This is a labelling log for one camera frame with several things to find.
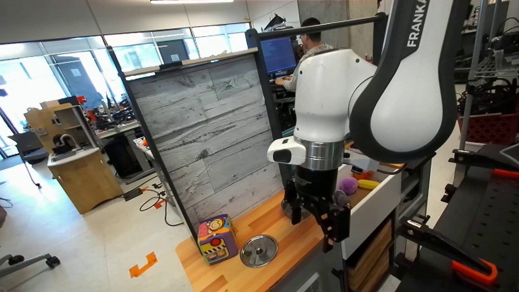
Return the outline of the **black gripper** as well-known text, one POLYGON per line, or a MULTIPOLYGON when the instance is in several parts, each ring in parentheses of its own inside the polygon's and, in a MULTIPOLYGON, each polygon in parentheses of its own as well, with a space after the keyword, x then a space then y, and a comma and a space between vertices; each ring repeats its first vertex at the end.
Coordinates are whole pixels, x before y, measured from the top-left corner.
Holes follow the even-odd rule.
POLYGON ((323 231, 323 252, 327 253, 337 242, 342 242, 350 234, 350 210, 337 210, 332 200, 336 192, 337 171, 310 171, 298 167, 295 182, 285 185, 285 206, 292 224, 302 221, 302 208, 318 216, 318 224, 323 231))

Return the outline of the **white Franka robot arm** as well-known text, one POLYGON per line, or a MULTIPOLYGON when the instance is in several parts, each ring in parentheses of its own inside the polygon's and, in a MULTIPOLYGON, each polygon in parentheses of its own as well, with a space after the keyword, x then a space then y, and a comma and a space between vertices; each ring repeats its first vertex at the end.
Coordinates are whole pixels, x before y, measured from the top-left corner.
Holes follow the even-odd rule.
POLYGON ((324 49, 295 70, 293 133, 267 159, 295 169, 302 208, 314 216, 323 248, 350 237, 350 210, 334 200, 347 141, 379 162, 433 154, 456 124, 454 59, 470 0, 394 0, 379 60, 324 49))

